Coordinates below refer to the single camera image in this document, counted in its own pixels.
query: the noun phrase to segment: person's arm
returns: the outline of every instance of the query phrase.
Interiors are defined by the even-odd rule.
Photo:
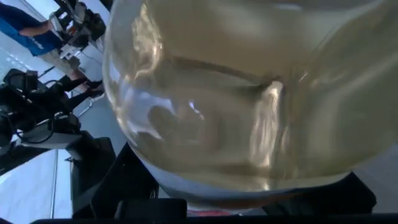
[[[50,21],[45,21],[43,25],[39,27],[27,27],[23,28],[22,30],[19,31],[20,35],[28,36],[28,37],[34,37],[36,35],[41,35],[45,34],[46,32],[50,31],[52,29],[52,25]]]

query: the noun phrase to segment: black shoe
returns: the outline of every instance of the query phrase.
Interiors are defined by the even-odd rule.
[[[90,98],[95,102],[102,99],[105,96],[105,92],[102,90],[92,90]]]
[[[86,85],[87,85],[89,88],[91,88],[92,90],[95,90],[95,89],[98,88],[101,84],[102,84],[102,80],[101,80],[101,81],[96,81],[96,82],[91,82],[91,81],[86,82]]]

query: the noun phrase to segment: blue shirt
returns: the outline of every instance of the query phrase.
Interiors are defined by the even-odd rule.
[[[33,56],[46,54],[62,47],[62,41],[52,32],[34,37],[20,35],[25,28],[40,27],[43,23],[28,13],[6,4],[0,3],[0,31],[29,49]]]

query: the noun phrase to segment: metal rod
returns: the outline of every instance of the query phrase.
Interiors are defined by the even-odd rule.
[[[51,219],[54,219],[54,213],[55,213],[55,194],[57,193],[58,151],[59,149],[55,150],[55,165],[54,165],[54,175],[52,182],[51,211],[50,211]]]

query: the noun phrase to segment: black machine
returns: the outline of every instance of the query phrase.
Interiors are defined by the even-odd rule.
[[[99,14],[77,0],[54,0],[60,8],[50,16],[50,21],[64,42],[61,58],[70,59],[89,43],[96,48],[96,41],[105,33],[105,23]]]

